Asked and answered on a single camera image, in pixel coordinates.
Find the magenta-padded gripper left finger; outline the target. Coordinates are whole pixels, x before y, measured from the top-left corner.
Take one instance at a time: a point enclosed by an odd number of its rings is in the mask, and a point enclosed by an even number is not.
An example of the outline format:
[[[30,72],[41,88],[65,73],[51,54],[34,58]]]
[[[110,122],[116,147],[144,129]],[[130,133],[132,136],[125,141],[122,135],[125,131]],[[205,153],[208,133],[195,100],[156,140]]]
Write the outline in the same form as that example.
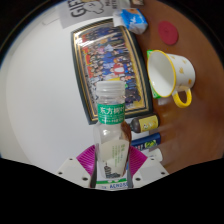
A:
[[[97,179],[95,146],[85,149],[77,157],[69,157],[56,175],[84,188],[94,188]]]

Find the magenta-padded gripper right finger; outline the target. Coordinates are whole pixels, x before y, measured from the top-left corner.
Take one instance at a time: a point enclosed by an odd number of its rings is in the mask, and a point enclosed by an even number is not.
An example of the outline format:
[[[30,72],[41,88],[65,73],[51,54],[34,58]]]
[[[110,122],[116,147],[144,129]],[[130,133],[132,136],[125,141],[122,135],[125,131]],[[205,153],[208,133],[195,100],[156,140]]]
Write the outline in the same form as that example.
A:
[[[140,188],[168,175],[162,166],[162,153],[159,148],[147,154],[135,147],[130,148],[127,182],[129,188]]]

